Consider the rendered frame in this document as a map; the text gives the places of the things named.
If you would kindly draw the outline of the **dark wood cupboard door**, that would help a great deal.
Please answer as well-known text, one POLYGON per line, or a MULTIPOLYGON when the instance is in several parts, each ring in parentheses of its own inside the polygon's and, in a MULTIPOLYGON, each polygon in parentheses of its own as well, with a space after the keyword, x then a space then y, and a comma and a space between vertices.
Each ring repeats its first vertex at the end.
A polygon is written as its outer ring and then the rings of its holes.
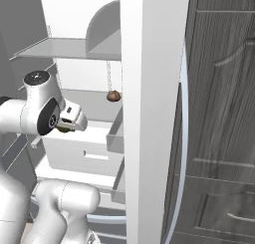
POLYGON ((189 176, 255 177, 255 0, 190 0, 186 27, 189 176))

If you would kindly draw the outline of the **grey glass fridge shelf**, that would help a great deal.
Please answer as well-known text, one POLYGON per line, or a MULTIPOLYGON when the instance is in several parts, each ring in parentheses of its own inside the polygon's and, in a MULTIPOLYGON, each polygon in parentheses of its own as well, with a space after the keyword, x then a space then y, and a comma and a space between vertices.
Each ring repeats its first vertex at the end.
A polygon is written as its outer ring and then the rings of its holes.
POLYGON ((14 57, 120 61, 121 30, 111 34, 89 52, 86 52, 85 39, 47 38, 16 53, 14 57))

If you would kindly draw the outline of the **white fridge door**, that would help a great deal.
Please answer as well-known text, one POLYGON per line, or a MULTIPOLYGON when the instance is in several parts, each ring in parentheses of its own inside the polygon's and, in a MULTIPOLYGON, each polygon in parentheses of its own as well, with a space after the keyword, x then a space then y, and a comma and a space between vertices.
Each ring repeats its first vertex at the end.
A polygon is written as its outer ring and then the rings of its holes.
POLYGON ((160 244, 189 0, 121 0, 127 244, 160 244))

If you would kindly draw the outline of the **grey door bin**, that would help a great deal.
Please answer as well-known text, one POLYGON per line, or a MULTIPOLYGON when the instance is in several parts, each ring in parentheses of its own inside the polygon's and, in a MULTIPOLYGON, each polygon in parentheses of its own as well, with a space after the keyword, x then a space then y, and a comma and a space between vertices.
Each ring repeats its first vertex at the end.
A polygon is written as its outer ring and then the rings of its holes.
POLYGON ((112 202, 125 204, 126 203, 126 178, 125 178, 125 161, 122 160, 119 168, 112 192, 112 202))
POLYGON ((123 125, 123 109, 117 114, 117 117, 107 134, 107 149, 110 152, 124 152, 124 125, 123 125))

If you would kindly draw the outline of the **grey curved shelf divider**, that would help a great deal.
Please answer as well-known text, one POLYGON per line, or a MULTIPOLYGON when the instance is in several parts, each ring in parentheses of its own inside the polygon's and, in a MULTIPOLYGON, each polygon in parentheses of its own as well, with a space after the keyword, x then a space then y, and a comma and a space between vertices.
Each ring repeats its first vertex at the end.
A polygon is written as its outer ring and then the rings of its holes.
POLYGON ((90 21, 86 34, 86 52, 92 52, 120 28, 121 3, 119 0, 115 0, 98 10, 90 21))

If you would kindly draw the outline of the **brown kiwi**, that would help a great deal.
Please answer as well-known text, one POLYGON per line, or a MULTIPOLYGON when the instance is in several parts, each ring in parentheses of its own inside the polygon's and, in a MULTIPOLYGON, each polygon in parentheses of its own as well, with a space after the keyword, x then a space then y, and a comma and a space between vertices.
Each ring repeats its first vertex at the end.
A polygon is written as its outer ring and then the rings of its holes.
POLYGON ((121 98, 122 96, 118 91, 109 91, 107 94, 107 99, 110 102, 118 102, 121 98))

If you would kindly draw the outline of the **dark wood drawer front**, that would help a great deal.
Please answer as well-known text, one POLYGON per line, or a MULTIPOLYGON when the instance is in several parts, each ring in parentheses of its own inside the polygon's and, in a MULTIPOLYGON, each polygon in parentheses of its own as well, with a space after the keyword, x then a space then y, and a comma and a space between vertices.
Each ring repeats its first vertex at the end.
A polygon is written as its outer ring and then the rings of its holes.
POLYGON ((255 177, 240 181, 187 176, 175 233, 255 244, 255 177))

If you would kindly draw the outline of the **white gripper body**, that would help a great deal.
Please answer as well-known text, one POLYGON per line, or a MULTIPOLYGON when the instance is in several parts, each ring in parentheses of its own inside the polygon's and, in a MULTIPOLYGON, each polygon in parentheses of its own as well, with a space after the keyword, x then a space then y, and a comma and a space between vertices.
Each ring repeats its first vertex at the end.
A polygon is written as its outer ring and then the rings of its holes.
POLYGON ((84 131, 88 126, 88 120, 82 111, 62 111, 59 124, 69 127, 71 131, 84 131))

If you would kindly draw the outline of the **white fridge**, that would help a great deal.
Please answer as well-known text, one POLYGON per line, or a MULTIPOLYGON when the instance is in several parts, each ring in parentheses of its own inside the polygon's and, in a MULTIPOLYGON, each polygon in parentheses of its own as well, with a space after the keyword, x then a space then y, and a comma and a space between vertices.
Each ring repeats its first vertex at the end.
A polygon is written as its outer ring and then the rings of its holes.
MULTIPOLYGON (((48 28, 50 25, 53 35, 57 38, 85 39, 87 28, 91 19, 104 5, 112 0, 0 0, 0 97, 2 94, 12 94, 12 86, 16 81, 16 75, 21 74, 21 78, 27 75, 26 72, 46 71, 54 75, 57 79, 57 69, 54 64, 41 63, 32 64, 30 59, 21 59, 21 62, 14 55, 38 42, 48 38, 48 28)), ((0 163, 3 166, 2 159, 10 158, 9 155, 14 153, 14 161, 26 151, 27 139, 26 134, 21 134, 15 141, 24 141, 21 143, 21 150, 16 147, 2 148, 5 142, 5 135, 0 135, 0 163)), ((32 184, 27 183, 25 176, 10 175, 23 183, 30 191, 36 189, 37 179, 34 172, 33 164, 29 159, 29 170, 32 171, 32 184)))

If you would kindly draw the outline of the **white fridge drawer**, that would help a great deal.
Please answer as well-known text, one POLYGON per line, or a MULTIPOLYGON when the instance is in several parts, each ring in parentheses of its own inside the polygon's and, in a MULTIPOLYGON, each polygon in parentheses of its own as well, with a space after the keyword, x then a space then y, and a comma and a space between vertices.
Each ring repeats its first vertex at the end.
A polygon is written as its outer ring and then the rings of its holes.
POLYGON ((54 128, 43 137, 52 168, 116 176, 123 155, 107 150, 110 122, 89 121, 85 131, 60 132, 54 128))

